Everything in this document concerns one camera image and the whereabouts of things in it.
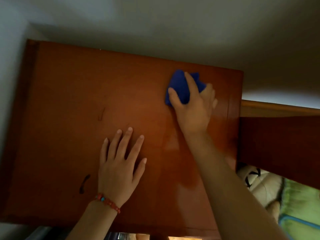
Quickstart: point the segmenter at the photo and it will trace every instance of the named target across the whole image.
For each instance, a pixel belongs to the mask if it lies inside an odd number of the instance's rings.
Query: green fabric
[[[287,214],[320,226],[320,191],[285,179],[280,215]],[[284,220],[281,227],[294,240],[319,240],[320,230],[294,220]]]

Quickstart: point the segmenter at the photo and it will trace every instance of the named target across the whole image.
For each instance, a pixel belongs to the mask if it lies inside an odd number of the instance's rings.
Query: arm
[[[246,189],[230,169],[224,156],[215,148],[206,132],[215,91],[208,84],[200,94],[193,78],[185,73],[190,101],[182,104],[174,89],[169,88],[179,126],[197,163],[220,235],[223,240],[285,240],[276,222]]]
[[[103,193],[118,207],[121,207],[130,198],[142,177],[147,162],[146,158],[142,159],[134,172],[134,164],[144,136],[139,137],[125,160],[132,131],[133,129],[129,128],[119,143],[122,131],[118,130],[109,150],[106,138],[100,153],[98,192]],[[103,240],[116,216],[117,211],[111,207],[97,200],[92,201],[66,240]]]

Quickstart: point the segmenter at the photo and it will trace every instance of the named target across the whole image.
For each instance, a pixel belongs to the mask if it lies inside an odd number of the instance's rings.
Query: blue cloth
[[[198,86],[198,91],[202,92],[206,88],[206,84],[199,80],[199,73],[190,73],[195,83]],[[184,71],[176,70],[170,80],[168,88],[173,88],[181,101],[182,104],[187,104],[190,100],[190,91],[188,87],[187,80],[184,76]],[[168,89],[165,94],[165,104],[172,107],[172,104],[169,100]]]

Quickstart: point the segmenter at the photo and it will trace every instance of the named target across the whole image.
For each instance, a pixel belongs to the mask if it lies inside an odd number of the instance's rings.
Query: black mark
[[[81,186],[80,186],[80,189],[79,189],[79,194],[82,195],[82,194],[85,193],[85,189],[84,189],[84,187],[85,187],[85,182],[86,182],[90,177],[91,177],[90,174],[88,174],[87,176],[84,177],[84,180],[83,180],[83,182],[82,182],[82,184],[81,184]]]
[[[104,113],[105,110],[106,110],[106,107],[103,108],[103,110],[101,112],[101,115],[98,115],[98,121],[102,121],[103,113]]]

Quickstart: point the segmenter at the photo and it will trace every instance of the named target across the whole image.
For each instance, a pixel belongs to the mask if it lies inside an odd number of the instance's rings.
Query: red beaded bracelet
[[[101,201],[105,206],[106,205],[110,206],[112,209],[118,212],[118,214],[120,214],[120,208],[113,201],[103,196],[102,193],[98,193],[98,195],[96,196],[96,199],[98,201]]]

